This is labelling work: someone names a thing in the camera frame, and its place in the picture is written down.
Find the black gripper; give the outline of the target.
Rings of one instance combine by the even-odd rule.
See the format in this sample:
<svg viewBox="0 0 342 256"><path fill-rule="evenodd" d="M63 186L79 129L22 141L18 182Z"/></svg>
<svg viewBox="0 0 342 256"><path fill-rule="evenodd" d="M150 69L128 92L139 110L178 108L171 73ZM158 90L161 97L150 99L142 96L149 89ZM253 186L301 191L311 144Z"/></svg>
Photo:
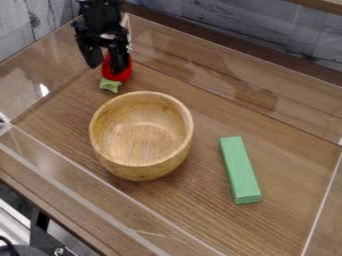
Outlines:
<svg viewBox="0 0 342 256"><path fill-rule="evenodd" d="M122 25L123 0L76 0L82 19L72 22L75 38L87 65L103 63L98 45L108 45L110 67L122 73L130 64L128 29Z"/></svg>

